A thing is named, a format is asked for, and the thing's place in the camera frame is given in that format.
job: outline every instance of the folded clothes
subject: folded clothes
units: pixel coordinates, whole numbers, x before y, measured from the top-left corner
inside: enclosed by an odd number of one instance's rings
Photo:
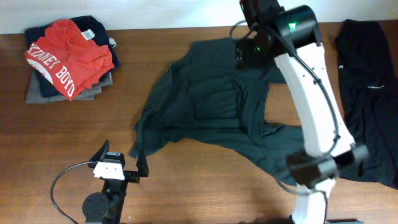
[[[69,100],[114,68],[107,45],[97,46],[71,20],[59,20],[25,52],[27,61]]]
[[[108,35],[106,34],[106,30],[102,23],[98,22],[93,16],[80,16],[71,19],[80,29],[80,31],[84,32],[88,29],[94,33],[94,37],[92,40],[98,46],[107,45],[109,51],[112,53],[112,62],[115,67],[119,67],[119,60],[114,53],[113,47],[116,45],[113,39],[109,39]],[[51,24],[42,26],[42,27],[33,27],[29,28],[25,31],[25,39],[27,43],[27,48],[29,48],[33,42],[37,41],[40,37],[45,36],[45,29],[50,27]],[[47,79],[43,77],[43,75],[36,71],[37,79],[40,83],[40,93],[43,97],[51,97],[60,95],[58,90],[49,82]]]
[[[83,90],[78,96],[76,96],[75,100],[94,100],[95,95],[101,93],[101,88],[104,86],[109,86],[112,85],[112,74],[109,72],[106,75],[104,75],[104,78],[102,81],[100,81],[99,84],[93,85],[91,89],[85,89]],[[30,83],[29,87],[27,89],[27,94],[26,94],[26,103],[53,103],[56,101],[64,101],[67,100],[66,97],[62,95],[58,96],[52,96],[52,97],[43,97],[40,94],[40,85],[39,81],[35,75],[35,72],[32,72],[32,75],[30,77]]]

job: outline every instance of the white wall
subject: white wall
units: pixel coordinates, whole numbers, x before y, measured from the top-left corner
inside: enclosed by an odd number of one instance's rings
[[[398,0],[279,0],[309,5],[320,22],[398,19]],[[0,34],[57,19],[92,15],[106,29],[231,26],[244,19],[239,0],[0,0]]]

